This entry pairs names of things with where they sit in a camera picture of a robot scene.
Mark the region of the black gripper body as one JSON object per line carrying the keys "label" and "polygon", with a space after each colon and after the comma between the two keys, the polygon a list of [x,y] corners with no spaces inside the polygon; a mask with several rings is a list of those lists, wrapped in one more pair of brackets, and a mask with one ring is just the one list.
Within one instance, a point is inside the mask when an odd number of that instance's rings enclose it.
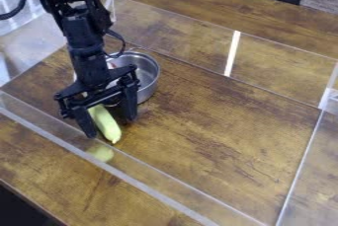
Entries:
{"label": "black gripper body", "polygon": [[[83,106],[87,110],[99,104],[118,104],[122,107],[123,89],[126,86],[141,87],[137,76],[138,66],[130,64],[107,72],[107,80],[101,85],[86,85],[79,79],[55,94],[61,115],[74,118],[71,109]],[[107,85],[118,79],[117,85],[107,89]]]}

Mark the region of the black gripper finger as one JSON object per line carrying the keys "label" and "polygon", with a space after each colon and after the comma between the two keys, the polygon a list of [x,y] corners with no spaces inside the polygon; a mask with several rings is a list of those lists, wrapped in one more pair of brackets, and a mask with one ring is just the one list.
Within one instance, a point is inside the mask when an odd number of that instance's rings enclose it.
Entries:
{"label": "black gripper finger", "polygon": [[97,128],[87,108],[83,106],[75,106],[71,109],[71,113],[86,136],[89,138],[95,138]]}
{"label": "black gripper finger", "polygon": [[138,116],[138,86],[130,85],[123,89],[122,99],[123,116],[129,121],[134,121]]}

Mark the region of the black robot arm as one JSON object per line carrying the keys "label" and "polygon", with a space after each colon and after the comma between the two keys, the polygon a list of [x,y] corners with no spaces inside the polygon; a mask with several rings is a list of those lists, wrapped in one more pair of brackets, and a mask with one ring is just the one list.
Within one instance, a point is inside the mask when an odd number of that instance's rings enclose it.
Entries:
{"label": "black robot arm", "polygon": [[[21,0],[18,7],[0,14],[0,20],[15,17],[26,6]],[[77,79],[55,100],[65,118],[77,120],[87,137],[97,136],[95,124],[89,110],[115,99],[123,109],[125,118],[138,116],[138,66],[130,64],[111,69],[105,51],[105,36],[118,38],[113,30],[110,11],[101,0],[41,0],[46,11],[54,16],[67,40],[67,50]]]}

